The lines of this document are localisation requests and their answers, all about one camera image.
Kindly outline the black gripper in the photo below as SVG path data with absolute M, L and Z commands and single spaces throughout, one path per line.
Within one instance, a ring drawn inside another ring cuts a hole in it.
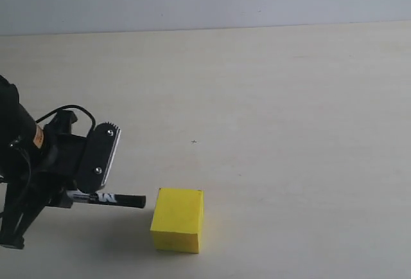
M 70 209 L 85 138 L 73 134 L 74 111 L 51 111 L 34 120 L 19 111 L 19 155 L 27 164 L 21 180 L 7 185 L 1 214 L 1 246 L 24 248 L 24 234 L 45 207 Z

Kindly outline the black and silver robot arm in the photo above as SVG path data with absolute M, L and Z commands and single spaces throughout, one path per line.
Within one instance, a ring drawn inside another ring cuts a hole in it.
M 1 79 L 1 246 L 24 248 L 24 234 L 40 212 L 56 206 L 75 175 L 85 138 L 75 136 L 78 118 L 68 105 L 51 111 L 41 127 L 20 103 L 15 84 Z

